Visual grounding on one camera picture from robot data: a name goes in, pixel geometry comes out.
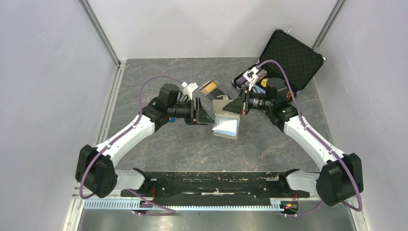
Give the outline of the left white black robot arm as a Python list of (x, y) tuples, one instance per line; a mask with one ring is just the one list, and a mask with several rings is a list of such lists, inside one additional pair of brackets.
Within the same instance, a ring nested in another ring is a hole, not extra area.
[(195, 83), (164, 84), (157, 97), (143, 107), (123, 129), (106, 141), (85, 145), (79, 152), (75, 179), (79, 195), (86, 199), (84, 189), (91, 196), (104, 198), (115, 190), (134, 190), (139, 196), (151, 191), (151, 183), (141, 170), (117, 170), (118, 162), (139, 142), (157, 132), (172, 118), (181, 118), (187, 125), (210, 125), (213, 118), (206, 112), (199, 97), (193, 97)]

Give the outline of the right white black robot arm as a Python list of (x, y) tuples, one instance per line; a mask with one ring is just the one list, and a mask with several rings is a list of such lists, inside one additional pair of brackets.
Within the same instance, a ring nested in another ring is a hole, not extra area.
[(323, 138), (302, 116), (298, 107), (290, 104), (290, 89), (283, 79), (267, 80), (266, 92), (241, 90), (239, 96), (224, 106), (231, 113), (246, 115), (255, 109), (265, 112), (273, 125), (295, 140), (314, 160), (319, 173), (293, 169), (284, 173), (278, 183), (283, 196), (296, 191), (317, 195), (326, 205), (345, 203), (356, 196), (362, 210), (361, 193), (364, 191), (361, 159), (355, 154), (345, 154)]

